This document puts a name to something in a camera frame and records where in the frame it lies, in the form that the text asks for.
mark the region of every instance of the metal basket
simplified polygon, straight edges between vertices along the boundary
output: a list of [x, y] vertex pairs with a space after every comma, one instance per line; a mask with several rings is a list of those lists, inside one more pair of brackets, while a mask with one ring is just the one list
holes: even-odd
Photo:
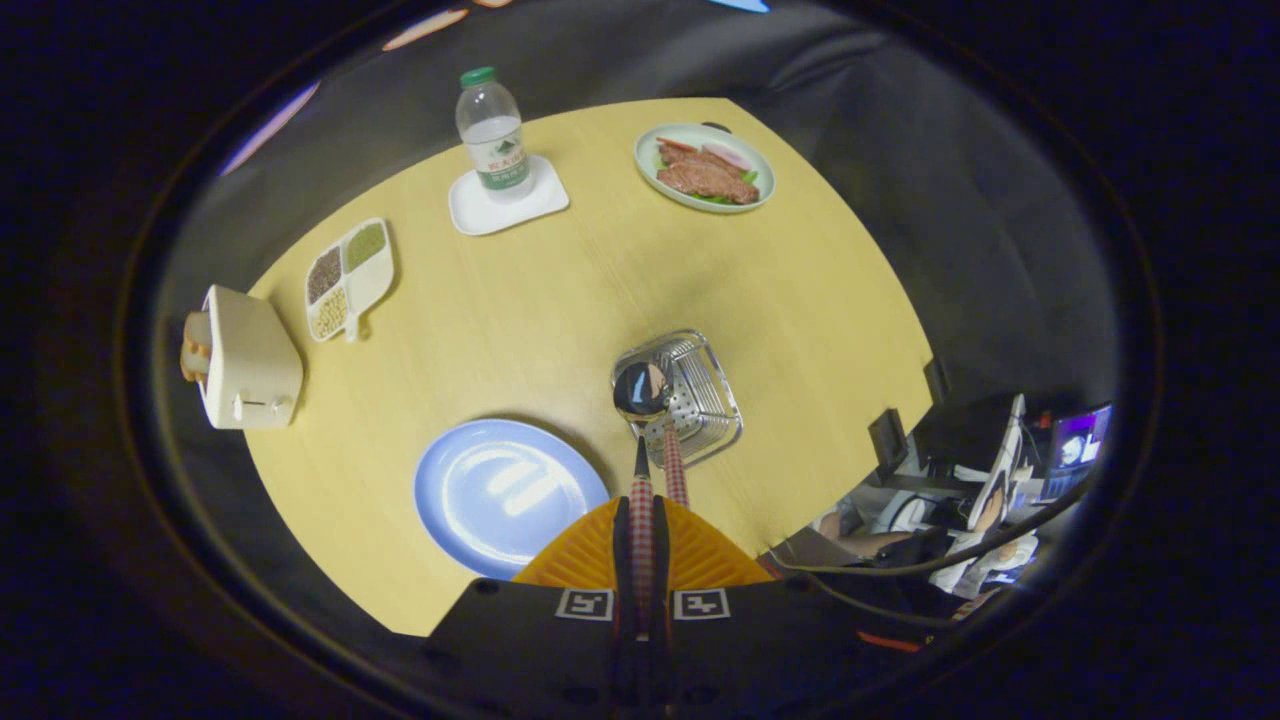
[[[643, 361], [657, 364], [671, 378], [668, 411], [676, 420], [686, 468], [707, 460], [741, 437], [742, 414], [733, 401], [733, 391], [710, 343], [700, 332], [676, 331], [623, 352], [613, 365], [611, 386], [617, 383], [626, 366]], [[631, 432], [639, 437], [640, 425], [631, 423]], [[650, 423], [644, 432], [649, 462], [662, 468], [663, 423]]]

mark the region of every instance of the computer screen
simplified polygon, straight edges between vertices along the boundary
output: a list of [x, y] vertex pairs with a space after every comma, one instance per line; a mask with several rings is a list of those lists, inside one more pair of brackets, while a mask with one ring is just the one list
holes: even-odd
[[1053, 423], [1053, 468], [1087, 465], [1098, 457], [1102, 439], [1111, 420], [1111, 406], [1105, 405], [1083, 415], [1062, 418]]
[[1110, 421], [1111, 406], [1103, 405], [1053, 423], [1048, 477], [1037, 502], [1057, 500], [1084, 482], [1102, 450]]

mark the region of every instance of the yellow table surface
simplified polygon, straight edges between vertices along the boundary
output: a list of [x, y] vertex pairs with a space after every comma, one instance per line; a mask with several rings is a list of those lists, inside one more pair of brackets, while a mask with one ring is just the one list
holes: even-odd
[[[703, 120], [769, 159], [769, 202], [713, 215], [645, 184], [635, 138]], [[475, 577], [415, 509], [415, 469], [431, 441], [477, 418], [530, 420], [579, 448], [611, 495], [626, 493], [635, 441], [609, 373], [641, 342], [695, 328], [719, 356], [745, 432], [689, 469], [689, 493], [753, 555], [876, 466], [867, 428], [884, 409], [897, 407], [910, 432], [932, 402], [929, 345], [884, 256], [836, 191], [749, 113], [723, 99], [605, 105], [526, 123], [525, 143], [554, 164], [567, 210], [463, 236], [448, 191], [470, 165], [453, 147], [348, 202], [251, 291], [274, 304], [306, 368], [292, 425], [246, 433], [262, 483], [316, 564], [398, 633], [429, 634]], [[371, 217], [390, 227], [396, 282], [360, 342], [315, 342], [307, 268]]]

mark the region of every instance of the person's hand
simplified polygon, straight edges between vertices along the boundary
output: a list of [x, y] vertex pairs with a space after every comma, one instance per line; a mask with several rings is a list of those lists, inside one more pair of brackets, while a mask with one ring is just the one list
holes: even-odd
[[818, 521], [818, 534], [827, 539], [840, 539], [840, 512], [827, 512]]
[[996, 520], [1000, 519], [1000, 511], [1005, 509], [1005, 488], [996, 487], [987, 496], [987, 506], [982, 509], [982, 515], [978, 515], [978, 521], [974, 524], [973, 529], [977, 533], [987, 532]]

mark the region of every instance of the water bottle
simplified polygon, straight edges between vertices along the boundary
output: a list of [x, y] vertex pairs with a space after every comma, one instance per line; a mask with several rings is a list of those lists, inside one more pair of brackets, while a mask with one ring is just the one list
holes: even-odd
[[485, 192], [498, 202], [512, 202], [529, 195], [534, 178], [520, 133], [516, 99], [495, 77], [489, 67], [462, 73], [462, 96], [454, 117]]

